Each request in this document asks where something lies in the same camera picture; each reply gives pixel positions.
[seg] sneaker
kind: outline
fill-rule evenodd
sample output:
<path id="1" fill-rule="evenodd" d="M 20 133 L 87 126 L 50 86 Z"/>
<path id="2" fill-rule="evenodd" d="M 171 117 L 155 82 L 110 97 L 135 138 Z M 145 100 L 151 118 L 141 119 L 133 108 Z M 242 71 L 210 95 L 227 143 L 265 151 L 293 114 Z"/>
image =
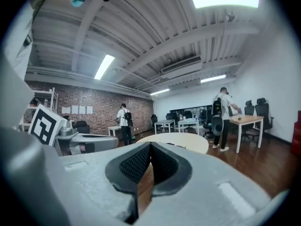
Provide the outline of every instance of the sneaker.
<path id="1" fill-rule="evenodd" d="M 227 151 L 227 150 L 229 150 L 229 147 L 228 147 L 228 146 L 226 146 L 224 149 L 220 149 L 220 152 L 225 152 L 225 151 Z"/>
<path id="2" fill-rule="evenodd" d="M 218 148 L 219 146 L 220 146 L 220 144 L 213 145 L 212 148 L 213 148 L 213 149 L 216 149 L 216 148 Z"/>

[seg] wooden floor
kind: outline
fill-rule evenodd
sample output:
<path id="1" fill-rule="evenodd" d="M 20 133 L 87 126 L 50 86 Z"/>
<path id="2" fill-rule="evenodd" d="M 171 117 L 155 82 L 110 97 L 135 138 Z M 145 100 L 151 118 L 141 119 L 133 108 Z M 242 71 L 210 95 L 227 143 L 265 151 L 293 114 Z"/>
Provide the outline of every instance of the wooden floor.
<path id="1" fill-rule="evenodd" d="M 148 131 L 142 135 L 136 135 L 136 141 L 153 134 L 153 131 Z M 299 163 L 298 158 L 290 153 L 290 146 L 274 139 L 271 139 L 269 144 L 263 138 L 261 148 L 257 148 L 253 142 L 242 141 L 239 154 L 236 154 L 236 135 L 229 134 L 227 144 L 230 149 L 223 153 L 219 152 L 219 149 L 212 149 L 213 139 L 209 139 L 208 142 L 209 151 L 207 154 L 223 160 L 251 178 L 271 197 L 290 187 Z M 149 205 L 152 188 L 153 171 L 150 165 L 138 184 L 139 214 L 142 214 Z"/>

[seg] white t-shirt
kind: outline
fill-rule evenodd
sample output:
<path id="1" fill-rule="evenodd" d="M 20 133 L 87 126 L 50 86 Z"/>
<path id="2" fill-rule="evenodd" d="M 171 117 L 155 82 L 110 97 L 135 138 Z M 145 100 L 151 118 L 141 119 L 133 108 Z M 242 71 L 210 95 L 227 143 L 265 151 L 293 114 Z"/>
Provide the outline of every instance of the white t-shirt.
<path id="1" fill-rule="evenodd" d="M 124 114 L 130 112 L 128 109 L 120 109 L 117 114 L 117 118 L 120 118 L 120 126 L 128 126 L 127 120 L 124 119 Z"/>
<path id="2" fill-rule="evenodd" d="M 22 80 L 25 78 L 32 50 L 32 42 L 28 46 L 23 43 L 27 35 L 32 40 L 33 11 L 29 1 L 24 4 L 10 25 L 2 44 L 5 57 Z"/>
<path id="3" fill-rule="evenodd" d="M 229 108 L 228 106 L 230 106 L 231 104 L 234 104 L 233 99 L 224 93 L 219 93 L 214 99 L 213 102 L 217 99 L 217 98 L 221 98 L 222 101 L 222 119 L 223 120 L 230 120 L 230 116 L 229 116 Z"/>

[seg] white shelving unit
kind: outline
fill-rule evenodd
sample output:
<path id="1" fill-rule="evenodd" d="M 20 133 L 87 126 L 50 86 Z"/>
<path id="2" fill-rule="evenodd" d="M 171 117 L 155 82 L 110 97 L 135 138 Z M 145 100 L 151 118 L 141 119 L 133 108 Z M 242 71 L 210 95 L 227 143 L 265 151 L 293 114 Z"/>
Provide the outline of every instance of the white shelving unit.
<path id="1" fill-rule="evenodd" d="M 45 99 L 48 100 L 48 104 L 49 104 L 49 100 L 50 100 L 50 106 L 47 105 L 47 108 L 55 113 L 57 113 L 57 99 L 58 99 L 58 93 L 55 92 L 55 88 L 53 87 L 52 89 L 50 89 L 49 91 L 45 91 L 45 90 L 33 90 L 34 92 L 34 98 L 37 99 L 37 101 L 39 102 L 39 104 L 44 104 Z M 36 110 L 37 107 L 35 106 L 28 106 L 27 107 L 28 110 Z M 29 127 L 30 123 L 24 123 L 22 124 L 22 128 L 24 131 L 24 127 Z"/>

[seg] brick wall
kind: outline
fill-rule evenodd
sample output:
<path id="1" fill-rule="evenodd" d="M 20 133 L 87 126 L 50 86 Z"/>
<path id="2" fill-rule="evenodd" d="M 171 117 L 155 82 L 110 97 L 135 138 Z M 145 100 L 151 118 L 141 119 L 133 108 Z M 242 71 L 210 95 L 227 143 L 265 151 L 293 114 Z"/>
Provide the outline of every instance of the brick wall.
<path id="1" fill-rule="evenodd" d="M 143 132 L 152 128 L 151 115 L 153 114 L 152 101 L 133 96 L 126 96 L 95 89 L 74 87 L 60 84 L 27 81 L 32 89 L 49 90 L 55 88 L 58 93 L 57 113 L 61 116 L 62 107 L 72 107 L 72 105 L 92 105 L 93 114 L 70 114 L 70 119 L 74 121 L 86 121 L 90 125 L 90 133 L 108 134 L 109 126 L 116 126 L 114 121 L 121 103 L 127 105 L 127 109 L 132 113 L 134 128 L 139 128 L 138 132 Z M 116 136 L 121 138 L 120 131 L 116 131 Z"/>

